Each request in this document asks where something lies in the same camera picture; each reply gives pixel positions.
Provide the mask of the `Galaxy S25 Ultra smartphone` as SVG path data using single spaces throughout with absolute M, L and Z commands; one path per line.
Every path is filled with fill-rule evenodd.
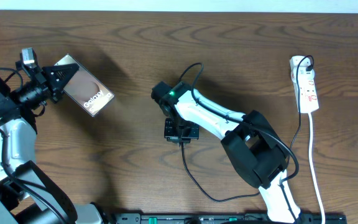
M 63 90 L 89 115 L 95 117 L 113 101 L 115 94 L 70 54 L 66 54 L 55 65 L 68 65 L 72 63 L 77 64 L 79 69 Z

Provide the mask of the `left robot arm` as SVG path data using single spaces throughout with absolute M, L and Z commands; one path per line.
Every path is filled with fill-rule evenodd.
M 61 100 L 63 89 L 81 65 L 39 67 L 20 60 L 13 74 L 24 71 L 29 82 L 11 90 L 0 77 L 0 223 L 109 223 L 95 203 L 75 205 L 36 164 L 38 117 L 33 111 L 47 100 Z

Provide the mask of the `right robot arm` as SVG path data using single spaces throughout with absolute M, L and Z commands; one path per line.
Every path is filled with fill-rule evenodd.
M 261 113 L 231 111 L 184 82 L 174 87 L 160 82 L 152 88 L 151 98 L 167 117 L 164 137 L 168 142 L 183 149 L 204 128 L 220 140 L 237 174 L 258 189 L 271 221 L 301 221 L 301 210 L 287 184 L 291 178 L 287 160 L 296 157 Z

